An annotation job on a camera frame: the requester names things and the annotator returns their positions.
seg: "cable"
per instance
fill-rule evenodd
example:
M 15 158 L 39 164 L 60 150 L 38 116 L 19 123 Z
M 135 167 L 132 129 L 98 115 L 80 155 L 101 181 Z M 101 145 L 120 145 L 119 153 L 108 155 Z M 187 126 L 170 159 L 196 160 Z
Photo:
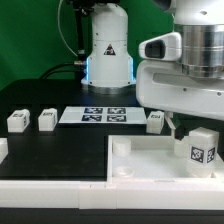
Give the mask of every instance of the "cable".
M 51 76 L 52 74 L 56 74 L 56 73 L 69 73 L 69 72 L 76 72 L 75 70 L 60 70 L 60 71 L 52 71 L 52 72 L 50 72 L 50 73 L 48 73 L 48 74 L 46 74 L 45 76 L 44 76 L 44 78 L 43 79 L 47 79 L 49 76 Z
M 39 79 L 45 79 L 46 77 L 48 77 L 48 74 L 57 70 L 58 68 L 63 68 L 63 67 L 68 67 L 68 66 L 74 66 L 74 63 L 64 63 L 64 64 L 59 64 L 59 65 L 56 65 L 50 69 L 48 69 L 46 72 L 43 73 L 43 75 L 40 76 Z
M 75 55 L 76 57 L 78 57 L 78 55 L 72 50 L 71 47 L 69 47 L 69 45 L 67 44 L 65 38 L 64 38 L 64 35 L 62 33 L 62 30 L 61 30 L 61 8 L 62 8 L 62 3 L 63 3 L 64 0 L 60 0 L 59 2 L 59 5 L 58 5 L 58 31 L 60 33 L 60 36 L 61 36 L 61 39 L 62 41 L 64 42 L 65 46 L 68 48 L 68 50 L 73 54 Z
M 175 15 L 172 13 L 172 18 L 173 18 L 173 31 L 174 31 L 174 19 L 175 19 Z

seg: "black cable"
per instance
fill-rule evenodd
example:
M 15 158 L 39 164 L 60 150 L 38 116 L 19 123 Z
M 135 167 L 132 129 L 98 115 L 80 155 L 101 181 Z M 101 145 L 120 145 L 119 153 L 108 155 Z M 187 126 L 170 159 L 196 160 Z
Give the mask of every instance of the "black cable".
M 56 65 L 56 66 L 48 69 L 46 72 L 44 72 L 43 75 L 41 75 L 39 79 L 45 79 L 45 76 L 48 77 L 49 73 L 57 70 L 58 68 L 63 68 L 63 67 L 68 67 L 68 66 L 74 66 L 74 63 L 73 62 L 69 62 L 69 63 L 63 63 L 63 64 Z
M 60 70 L 60 71 L 52 71 L 52 72 L 49 72 L 47 75 L 45 75 L 45 77 L 43 79 L 47 79 L 49 76 L 51 76 L 52 74 L 56 74 L 56 73 L 69 73 L 69 72 L 73 72 L 75 73 L 76 71 L 75 70 Z
M 82 11 L 81 9 L 75 10 L 76 29 L 78 38 L 78 59 L 86 60 L 86 53 L 84 48 L 83 29 L 82 29 Z

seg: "warning triangle sticker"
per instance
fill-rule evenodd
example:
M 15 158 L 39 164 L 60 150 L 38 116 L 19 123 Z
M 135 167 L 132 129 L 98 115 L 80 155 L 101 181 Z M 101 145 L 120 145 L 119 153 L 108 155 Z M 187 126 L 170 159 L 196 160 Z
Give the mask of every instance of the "warning triangle sticker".
M 116 55 L 111 44 L 106 49 L 104 55 Z

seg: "white robot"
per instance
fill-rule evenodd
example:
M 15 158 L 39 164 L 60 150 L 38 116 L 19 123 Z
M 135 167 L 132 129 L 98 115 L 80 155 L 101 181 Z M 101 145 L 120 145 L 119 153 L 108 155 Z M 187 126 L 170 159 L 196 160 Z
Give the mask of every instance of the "white robot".
M 118 2 L 120 0 L 67 0 L 75 9 L 79 40 L 82 39 L 80 15 L 90 14 L 92 18 L 92 53 L 86 60 L 86 75 L 81 81 L 86 90 L 119 94 L 135 87 L 133 59 L 127 51 L 128 16 L 116 4 Z
M 144 107 L 224 120 L 223 0 L 153 0 L 174 31 L 139 46 L 137 99 Z

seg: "white platform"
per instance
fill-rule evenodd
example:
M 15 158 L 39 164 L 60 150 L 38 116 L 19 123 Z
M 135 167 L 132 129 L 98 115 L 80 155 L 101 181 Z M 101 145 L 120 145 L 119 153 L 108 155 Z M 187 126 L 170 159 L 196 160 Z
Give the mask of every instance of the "white platform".
M 194 178 L 184 160 L 173 153 L 174 139 L 164 136 L 125 136 L 131 154 L 112 153 L 109 136 L 108 180 L 0 181 L 0 207 L 79 209 L 205 209 L 224 210 L 224 163 L 215 161 L 210 178 Z M 113 177 L 118 166 L 129 166 L 132 177 Z

